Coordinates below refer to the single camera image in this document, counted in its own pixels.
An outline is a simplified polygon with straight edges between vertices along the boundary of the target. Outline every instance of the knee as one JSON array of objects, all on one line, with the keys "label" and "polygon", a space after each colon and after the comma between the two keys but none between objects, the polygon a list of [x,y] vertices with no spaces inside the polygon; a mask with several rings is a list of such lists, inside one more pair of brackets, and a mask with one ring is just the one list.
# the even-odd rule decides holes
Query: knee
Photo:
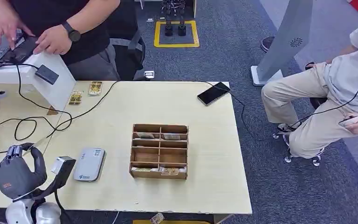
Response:
[{"label": "knee", "polygon": [[307,150],[308,145],[306,141],[290,139],[289,147],[293,157],[310,159],[315,156],[313,150]]},{"label": "knee", "polygon": [[262,88],[262,97],[263,98],[274,98],[276,93],[276,85],[275,82],[269,82],[265,84]]}]

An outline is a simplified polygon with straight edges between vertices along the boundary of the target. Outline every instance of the wooden organizer box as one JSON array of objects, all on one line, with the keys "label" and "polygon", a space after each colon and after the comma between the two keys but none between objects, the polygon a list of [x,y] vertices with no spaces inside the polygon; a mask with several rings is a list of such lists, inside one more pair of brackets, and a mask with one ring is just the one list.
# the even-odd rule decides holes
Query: wooden organizer box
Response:
[{"label": "wooden organizer box", "polygon": [[188,127],[134,124],[130,173],[133,177],[187,179]]}]

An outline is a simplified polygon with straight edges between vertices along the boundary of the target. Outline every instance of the black t-shirt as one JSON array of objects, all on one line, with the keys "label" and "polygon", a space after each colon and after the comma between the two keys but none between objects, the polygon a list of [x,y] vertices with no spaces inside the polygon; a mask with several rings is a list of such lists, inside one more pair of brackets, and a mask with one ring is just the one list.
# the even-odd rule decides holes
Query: black t-shirt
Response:
[{"label": "black t-shirt", "polygon": [[[60,25],[78,13],[89,0],[10,0],[23,23],[35,34],[40,36],[46,29]],[[82,34],[79,41],[62,59],[72,64],[92,57],[109,45],[109,36],[105,23]]]}]

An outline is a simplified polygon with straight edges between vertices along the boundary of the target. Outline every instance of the beige pants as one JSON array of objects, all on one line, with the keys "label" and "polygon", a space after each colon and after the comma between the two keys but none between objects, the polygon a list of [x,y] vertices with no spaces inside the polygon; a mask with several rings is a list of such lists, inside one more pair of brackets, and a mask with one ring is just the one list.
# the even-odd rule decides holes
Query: beige pants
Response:
[{"label": "beige pants", "polygon": [[[315,112],[322,112],[337,106],[337,100],[329,93],[324,80],[326,63],[316,68],[282,78],[266,84],[262,89],[262,100],[269,122],[292,125],[298,117],[291,103],[293,99],[319,97],[328,100]],[[311,116],[289,136],[290,152],[294,157],[306,159],[316,156],[322,148],[341,138],[355,135],[338,125],[348,113],[353,112],[344,106],[336,110]]]}]

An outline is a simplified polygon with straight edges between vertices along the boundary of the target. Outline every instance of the sneaker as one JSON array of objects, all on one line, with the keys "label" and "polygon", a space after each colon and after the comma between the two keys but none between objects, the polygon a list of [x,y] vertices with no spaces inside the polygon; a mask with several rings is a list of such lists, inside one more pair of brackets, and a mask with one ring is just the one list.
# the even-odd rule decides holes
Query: sneaker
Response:
[{"label": "sneaker", "polygon": [[278,131],[279,131],[279,134],[290,134],[291,132],[295,131],[296,128],[294,127],[290,127],[288,124],[279,124],[278,125]]}]

